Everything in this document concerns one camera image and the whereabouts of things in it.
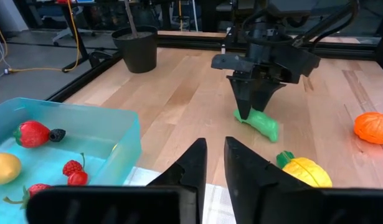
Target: toy fruit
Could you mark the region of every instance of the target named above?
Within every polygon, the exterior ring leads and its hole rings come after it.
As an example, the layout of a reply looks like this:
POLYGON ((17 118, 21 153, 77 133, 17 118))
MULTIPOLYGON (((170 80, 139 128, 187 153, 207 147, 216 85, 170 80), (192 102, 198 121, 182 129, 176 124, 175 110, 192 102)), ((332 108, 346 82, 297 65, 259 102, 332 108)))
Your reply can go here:
POLYGON ((310 159, 295 158, 292 152, 283 151, 277 155, 277 165, 293 177, 312 187, 332 187, 327 172, 310 159))
POLYGON ((69 177, 75 171, 83 170, 83 168, 85 167, 85 155, 83 154, 83 152, 80 155, 82 155, 83 165, 81 165, 78 161, 70 160, 64 165, 64 168, 62 169, 63 175, 69 177))
POLYGON ((278 141, 278 124, 277 121, 271 119, 261 111, 252 109, 249 111, 248 119, 241 119, 240 112, 234 111, 234 116, 241 123, 247 123, 257 129, 262 135, 269 138, 271 142, 278 141))
POLYGON ((86 185, 87 184, 87 173, 84 171, 75 171, 68 178, 68 185, 86 185))
POLYGON ((21 161, 12 154, 0 152, 0 185, 14 180, 21 172, 21 161))
POLYGON ((21 204, 20 209, 24 209, 27 207, 27 203, 31 197, 33 197, 37 192, 40 192, 41 190, 45 190, 49 188, 51 188, 51 186, 47 184, 34 184, 31 187, 29 187, 28 190, 25 186, 23 186, 22 191, 24 192, 24 195, 22 196, 21 201, 12 201, 8 197, 5 197, 3 200, 13 205, 21 204))
POLYGON ((361 139, 374 144, 383 144, 383 114, 364 113, 354 121, 354 133, 361 139))
POLYGON ((59 142, 65 136, 63 129, 49 130, 37 121, 26 121, 18 126, 14 137, 18 145, 26 148, 39 147, 49 139, 52 142, 59 142))

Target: wall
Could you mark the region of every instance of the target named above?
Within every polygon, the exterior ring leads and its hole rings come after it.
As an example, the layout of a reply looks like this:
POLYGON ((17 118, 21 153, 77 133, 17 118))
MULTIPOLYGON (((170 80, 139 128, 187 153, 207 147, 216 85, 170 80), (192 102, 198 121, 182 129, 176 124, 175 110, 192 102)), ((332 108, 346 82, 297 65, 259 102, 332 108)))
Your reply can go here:
POLYGON ((0 28, 3 32, 19 32, 28 29, 12 0, 0 0, 0 28))

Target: metal frame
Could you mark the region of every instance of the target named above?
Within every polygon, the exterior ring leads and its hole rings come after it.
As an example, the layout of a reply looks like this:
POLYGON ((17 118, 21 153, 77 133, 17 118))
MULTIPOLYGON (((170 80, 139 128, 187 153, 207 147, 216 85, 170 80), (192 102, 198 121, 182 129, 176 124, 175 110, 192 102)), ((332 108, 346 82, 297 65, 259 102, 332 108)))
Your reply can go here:
MULTIPOLYGON (((158 35, 158 47, 196 50, 216 50, 218 54, 229 37, 196 37, 179 35, 158 35)), ((230 44, 225 46, 226 51, 245 53, 246 44, 230 44)), ((375 45, 369 44, 345 44, 345 43, 319 43, 315 54, 323 58, 338 58, 345 60, 373 60, 376 61, 375 45)), ((93 67, 77 79, 63 87, 46 100, 64 102, 85 85, 116 64, 121 57, 119 53, 113 54, 111 59, 105 59, 99 65, 93 67)))

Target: yellow cable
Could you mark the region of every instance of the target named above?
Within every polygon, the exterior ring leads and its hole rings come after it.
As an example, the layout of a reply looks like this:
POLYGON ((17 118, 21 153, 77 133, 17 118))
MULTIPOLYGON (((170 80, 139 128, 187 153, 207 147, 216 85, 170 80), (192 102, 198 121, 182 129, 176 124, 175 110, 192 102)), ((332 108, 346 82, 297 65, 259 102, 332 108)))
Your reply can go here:
POLYGON ((181 17, 181 1, 179 1, 180 31, 183 31, 183 18, 181 17))
MULTIPOLYGON (((69 9, 69 14, 71 16, 71 21, 72 21, 72 26, 73 26, 73 29, 76 31, 77 30, 77 27, 75 25, 75 20, 73 19, 73 15, 72 15, 72 9, 71 9, 71 0, 67 0, 67 3, 68 3, 68 9, 69 9)), ((2 38, 3 42, 4 42, 4 47, 6 48, 6 53, 5 53, 5 56, 7 56, 8 54, 8 47, 7 47, 7 42, 0 30, 0 37, 2 38)), ((76 40, 76 43, 77 43, 77 60, 75 62, 75 65, 72 67, 72 68, 69 68, 69 69, 65 69, 66 72, 69 72, 73 69, 75 69, 77 66, 78 66, 78 62, 79 62, 79 39, 78 39, 78 32, 75 32, 75 40, 76 40)), ((33 71, 33 70, 55 70, 55 71, 62 71, 61 69, 59 68, 25 68, 25 69, 13 69, 13 68, 9 68, 10 72, 25 72, 25 71, 33 71)))

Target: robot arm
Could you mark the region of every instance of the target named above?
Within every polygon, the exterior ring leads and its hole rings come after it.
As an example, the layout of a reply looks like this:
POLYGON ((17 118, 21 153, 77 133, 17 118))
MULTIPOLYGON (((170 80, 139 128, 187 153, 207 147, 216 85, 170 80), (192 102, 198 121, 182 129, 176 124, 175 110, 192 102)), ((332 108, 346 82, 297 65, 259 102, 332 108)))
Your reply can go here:
POLYGON ((212 59, 212 68, 234 70, 227 78, 242 119, 248 118, 251 107, 263 111, 284 83, 298 83, 300 75, 308 77, 319 65, 320 58, 313 53, 317 43, 348 26, 359 9, 359 1, 350 0, 306 33, 295 38, 286 35, 284 22, 294 27, 303 26, 316 3, 317 0, 255 0, 254 13, 244 20, 240 31, 248 43, 246 56, 221 54, 212 59), (350 14, 343 25, 324 32, 350 14), (295 21, 296 17, 301 18, 299 22, 295 21), (315 37, 309 51, 300 49, 315 37))

